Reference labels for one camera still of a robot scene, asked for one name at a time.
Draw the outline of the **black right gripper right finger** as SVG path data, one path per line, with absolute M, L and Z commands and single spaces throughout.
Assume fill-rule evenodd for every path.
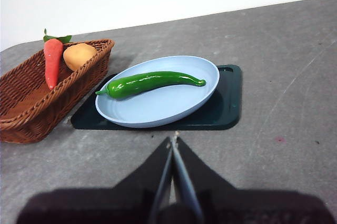
M 205 223 L 329 223 L 330 212 L 316 196 L 288 190 L 239 189 L 180 138 L 175 150 L 194 190 Z

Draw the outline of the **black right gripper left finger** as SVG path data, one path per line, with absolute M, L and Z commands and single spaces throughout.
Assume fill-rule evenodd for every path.
M 170 139 L 114 187 L 62 188 L 31 197 L 17 223 L 147 223 L 164 186 Z

